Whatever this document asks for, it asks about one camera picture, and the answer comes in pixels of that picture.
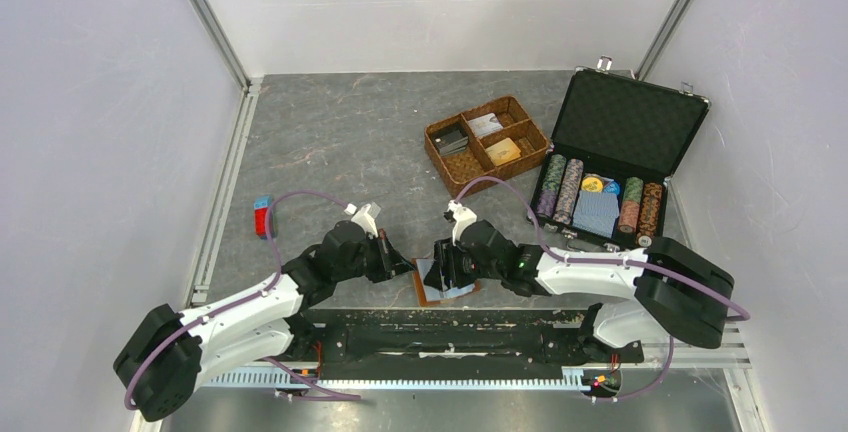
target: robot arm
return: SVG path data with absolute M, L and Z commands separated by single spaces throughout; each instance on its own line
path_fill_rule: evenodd
M 330 297 L 338 282 L 363 275 L 381 282 L 412 270 L 377 228 L 379 211 L 374 204 L 360 207 L 350 220 L 337 223 L 321 244 L 288 261 L 279 278 L 271 275 L 214 304 L 179 313 L 167 304 L 151 310 L 113 365 L 125 387 L 156 347 L 200 320 L 141 373 L 132 397 L 145 419 L 171 414 L 200 386 L 228 370 L 296 346 L 295 336 L 308 330 L 302 318 L 298 320 L 299 312 Z M 238 301 L 243 303 L 210 316 Z
M 453 257 L 437 261 L 438 267 L 431 271 L 440 274 L 445 284 L 461 286 L 477 278 L 490 278 L 522 296 L 579 292 L 624 299 L 593 306 L 583 321 L 584 345 L 599 349 L 600 355 L 636 340 L 662 341 L 668 335 L 696 347 L 721 346 L 727 306 L 688 285 L 646 270 L 652 264 L 669 268 L 729 299 L 733 278 L 679 242 L 658 237 L 647 249 L 616 253 L 552 248 L 551 252 L 563 261 L 545 253 L 539 245 L 515 245 L 456 202 L 449 204 L 445 217 L 454 222 L 454 227 L 451 243 L 442 241 L 442 249 L 450 251 L 442 257 Z

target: black foam lid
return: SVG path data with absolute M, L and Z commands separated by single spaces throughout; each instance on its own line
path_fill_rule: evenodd
M 574 158 L 668 177 L 708 109 L 709 101 L 700 96 L 584 69 L 571 79 L 551 138 L 555 147 L 576 151 Z

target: poker chip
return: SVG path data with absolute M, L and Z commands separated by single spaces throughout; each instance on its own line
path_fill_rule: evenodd
M 645 182 L 639 177 L 630 177 L 624 183 L 624 200 L 642 201 L 642 188 Z
M 577 192 L 580 189 L 580 178 L 583 176 L 583 161 L 571 159 L 565 167 L 562 177 L 562 185 L 559 190 L 554 209 L 553 220 L 563 224 L 571 223 L 574 204 L 577 202 Z
M 580 184 L 580 188 L 589 192 L 600 192 L 604 190 L 604 181 L 598 177 L 586 177 Z
M 536 215 L 549 219 L 554 213 L 565 164 L 565 157 L 559 154 L 551 157 L 548 162 L 548 169 L 545 171 L 545 178 L 542 180 L 542 191 L 536 202 Z
M 621 201 L 621 216 L 618 219 L 618 230 L 632 234 L 639 226 L 639 203 L 642 201 L 642 179 L 630 177 L 624 183 L 624 196 Z
M 621 193 L 621 186 L 618 185 L 618 182 L 612 181 L 609 184 L 604 186 L 603 192 L 605 194 L 615 194 L 618 195 Z
M 646 184 L 642 191 L 642 206 L 639 212 L 639 232 L 636 237 L 637 242 L 642 247 L 650 246 L 653 237 L 657 233 L 661 203 L 662 185 L 655 183 Z
M 621 214 L 618 218 L 618 230 L 632 234 L 639 223 L 639 202 L 625 200 L 621 203 Z

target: wicker basket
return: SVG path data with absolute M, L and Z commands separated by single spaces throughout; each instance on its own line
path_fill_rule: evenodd
M 490 113 L 497 116 L 504 128 L 483 138 L 474 136 L 468 121 Z M 434 132 L 456 123 L 461 124 L 468 135 L 468 147 L 462 153 L 442 157 L 430 137 Z M 495 167 L 485 149 L 507 137 L 521 149 L 521 157 Z M 490 175 L 506 180 L 538 167 L 545 159 L 549 146 L 548 138 L 527 115 L 518 100 L 511 95 L 430 124 L 424 131 L 424 147 L 427 155 L 439 170 L 445 187 L 453 197 L 456 197 L 463 187 L 477 177 Z M 465 195 L 474 194 L 493 185 L 495 185 L 494 182 L 480 182 Z

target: white wall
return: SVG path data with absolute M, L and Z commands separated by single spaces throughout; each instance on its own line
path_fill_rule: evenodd
M 848 423 L 846 28 L 845 0 L 695 0 L 649 77 L 714 101 L 675 183 L 778 431 Z
M 184 298 L 240 93 L 188 0 L 0 11 L 0 430 L 127 430 L 112 361 Z
M 638 67 L 673 0 L 209 0 L 251 75 Z

